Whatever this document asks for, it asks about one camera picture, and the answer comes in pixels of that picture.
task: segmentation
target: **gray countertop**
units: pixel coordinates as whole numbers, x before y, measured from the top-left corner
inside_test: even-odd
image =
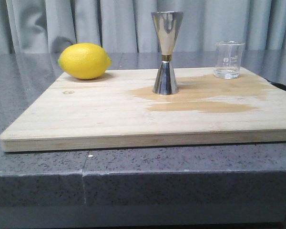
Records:
[[[159,53],[109,55],[110,69],[157,69],[161,59]],[[0,133],[60,76],[58,57],[0,55]],[[173,55],[174,68],[212,67],[214,60],[214,52]],[[242,66],[286,84],[286,50],[245,51]],[[61,214],[40,217],[53,212]],[[25,214],[27,219],[16,220]],[[286,142],[26,153],[0,148],[0,228],[281,222],[285,217]]]

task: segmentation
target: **yellow lemon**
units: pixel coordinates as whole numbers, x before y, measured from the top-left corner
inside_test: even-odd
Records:
[[[101,46],[78,43],[67,47],[61,53],[58,64],[69,75],[88,80],[104,74],[111,60]]]

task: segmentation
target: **curtain fold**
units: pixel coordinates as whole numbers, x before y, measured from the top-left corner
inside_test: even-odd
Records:
[[[151,12],[183,11],[176,52],[286,49],[286,0],[0,0],[0,53],[62,52],[91,42],[107,52],[157,52]]]

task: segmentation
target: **black object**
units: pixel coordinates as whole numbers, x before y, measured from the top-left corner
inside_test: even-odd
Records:
[[[284,85],[284,84],[281,84],[281,83],[275,83],[275,82],[272,82],[272,81],[270,81],[270,80],[268,80],[268,79],[266,79],[269,83],[271,83],[273,86],[275,86],[275,87],[277,87],[277,88],[279,88],[279,89],[282,89],[282,90],[284,90],[284,91],[286,91],[286,85]]]

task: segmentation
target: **water stain on board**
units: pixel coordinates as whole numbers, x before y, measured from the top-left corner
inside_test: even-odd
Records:
[[[259,100],[266,99],[266,90],[273,88],[263,83],[260,76],[240,75],[236,79],[225,80],[212,74],[198,77],[180,77],[177,79],[179,92],[173,95],[158,95],[153,87],[130,90],[132,95],[144,98],[150,103],[149,111],[192,111],[207,113],[233,113],[257,110],[246,104],[245,98],[253,96]],[[234,98],[234,102],[225,101]]]

